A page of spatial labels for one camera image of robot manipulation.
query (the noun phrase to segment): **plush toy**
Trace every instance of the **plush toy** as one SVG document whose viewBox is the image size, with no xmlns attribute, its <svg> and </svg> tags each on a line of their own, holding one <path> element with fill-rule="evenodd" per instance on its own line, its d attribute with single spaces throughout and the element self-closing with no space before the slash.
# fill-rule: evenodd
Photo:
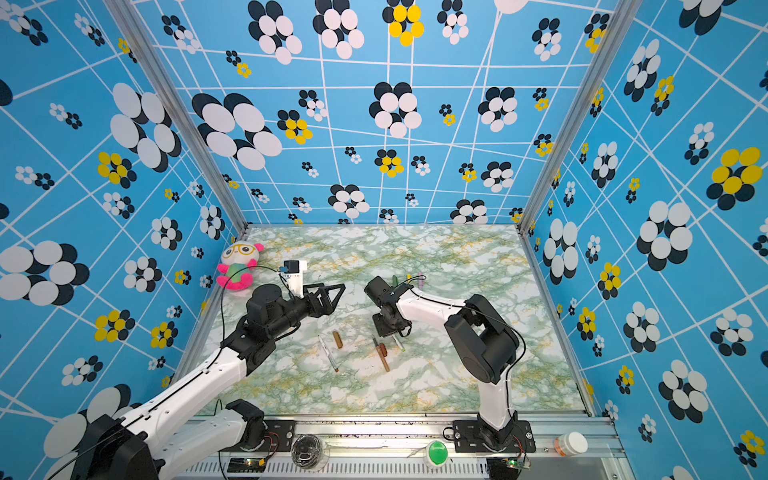
<svg viewBox="0 0 768 480">
<path fill-rule="evenodd" d="M 229 245 L 222 253 L 221 263 L 217 267 L 223 276 L 216 278 L 216 282 L 227 290 L 243 290 L 251 286 L 253 275 L 250 271 L 258 265 L 259 252 L 262 250 L 264 245 L 261 243 L 253 245 L 248 242 L 236 242 Z"/>
</svg>

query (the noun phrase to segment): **plush toy head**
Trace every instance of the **plush toy head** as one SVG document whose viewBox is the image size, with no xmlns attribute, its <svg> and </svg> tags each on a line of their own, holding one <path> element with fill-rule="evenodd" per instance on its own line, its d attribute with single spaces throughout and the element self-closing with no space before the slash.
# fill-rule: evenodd
<svg viewBox="0 0 768 480">
<path fill-rule="evenodd" d="M 229 245 L 221 254 L 221 263 L 224 265 L 232 265 L 233 263 L 247 265 L 251 260 L 258 261 L 261 250 L 264 250 L 264 245 L 261 243 L 253 245 L 248 242 L 236 242 Z"/>
</svg>

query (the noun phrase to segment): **pen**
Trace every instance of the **pen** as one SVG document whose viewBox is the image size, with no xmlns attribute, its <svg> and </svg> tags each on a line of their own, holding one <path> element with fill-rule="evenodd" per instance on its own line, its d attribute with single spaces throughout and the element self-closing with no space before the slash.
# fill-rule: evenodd
<svg viewBox="0 0 768 480">
<path fill-rule="evenodd" d="M 395 339 L 395 343 L 397 343 L 397 346 L 400 347 L 400 349 L 405 352 L 406 348 L 402 346 L 402 343 L 400 343 L 400 340 L 397 339 L 396 336 L 392 335 L 392 338 Z"/>
<path fill-rule="evenodd" d="M 328 350 L 328 346 L 323 341 L 323 338 L 320 335 L 318 335 L 317 338 L 320 340 L 320 345 L 323 346 L 323 350 L 326 351 L 326 355 L 328 356 L 328 360 L 331 362 L 331 366 L 333 367 L 333 371 L 334 372 L 338 372 L 339 371 L 339 366 L 336 365 L 336 361 L 333 359 L 333 355 L 331 355 L 331 351 Z"/>
<path fill-rule="evenodd" d="M 386 359 L 384 358 L 384 352 L 382 352 L 381 348 L 379 348 L 379 342 L 376 340 L 376 337 L 371 335 L 371 338 L 373 339 L 373 345 L 376 346 L 376 353 L 379 354 L 379 358 L 382 360 L 382 363 L 384 364 L 384 370 L 387 372 L 389 371 L 389 365 L 386 362 Z"/>
</svg>

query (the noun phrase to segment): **white arm segment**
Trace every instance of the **white arm segment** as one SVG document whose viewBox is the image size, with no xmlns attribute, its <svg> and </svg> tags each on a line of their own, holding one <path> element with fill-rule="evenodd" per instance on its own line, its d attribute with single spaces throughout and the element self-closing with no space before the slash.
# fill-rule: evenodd
<svg viewBox="0 0 768 480">
<path fill-rule="evenodd" d="M 445 322 L 448 317 L 458 313 L 462 309 L 464 300 L 452 300 L 441 296 L 424 293 L 414 287 L 404 292 L 397 301 L 397 310 L 406 320 L 411 322 L 424 322 L 436 329 L 445 331 Z M 497 430 L 503 429 L 511 419 L 510 412 L 515 407 L 507 403 L 507 371 L 510 366 L 502 370 L 501 378 L 497 384 L 479 382 L 480 390 L 480 417 Z"/>
<path fill-rule="evenodd" d="M 165 465 L 157 474 L 159 480 L 171 480 L 211 452 L 235 445 L 245 433 L 246 424 L 239 413 L 225 409 L 205 422 L 170 437 L 155 457 L 165 460 Z"/>
<path fill-rule="evenodd" d="M 152 458 L 161 456 L 162 445 L 167 443 L 168 439 L 192 418 L 192 415 L 222 390 L 247 376 L 246 361 L 237 358 L 237 352 L 230 348 L 222 349 L 219 358 L 208 369 L 208 365 L 219 351 L 220 349 L 214 350 L 195 370 L 178 379 L 160 395 L 125 414 L 123 425 L 128 425 L 136 418 L 142 417 L 127 429 L 136 434 L 147 433 L 145 442 L 149 446 Z M 184 388 L 183 391 L 174 395 L 174 392 L 182 388 Z"/>
</svg>

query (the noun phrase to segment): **green marble surface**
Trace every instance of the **green marble surface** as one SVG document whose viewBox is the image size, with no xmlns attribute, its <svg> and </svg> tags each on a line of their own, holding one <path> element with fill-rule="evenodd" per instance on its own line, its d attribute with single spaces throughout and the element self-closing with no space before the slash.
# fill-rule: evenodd
<svg viewBox="0 0 768 480">
<path fill-rule="evenodd" d="M 253 227 L 247 239 L 266 247 L 260 265 L 305 259 L 305 284 L 345 283 L 346 292 L 332 316 L 305 319 L 256 372 L 223 392 L 224 405 L 243 398 L 268 415 L 478 411 L 477 380 L 444 330 L 414 323 L 412 334 L 402 339 L 405 352 L 391 337 L 379 339 L 389 351 L 389 373 L 374 350 L 376 307 L 364 286 L 376 275 L 391 282 L 393 274 L 403 281 L 407 273 L 422 272 L 427 293 L 454 299 L 480 293 L 525 337 L 528 353 L 510 381 L 510 400 L 518 409 L 584 408 L 514 227 Z M 265 269 L 257 269 L 255 280 L 256 285 L 280 283 Z M 227 333 L 245 314 L 252 291 L 225 294 Z M 343 339 L 342 349 L 336 348 L 333 330 Z M 336 357 L 338 373 L 318 335 Z M 200 361 L 221 338 L 219 315 Z M 210 415 L 213 408 L 212 402 L 200 414 Z"/>
</svg>

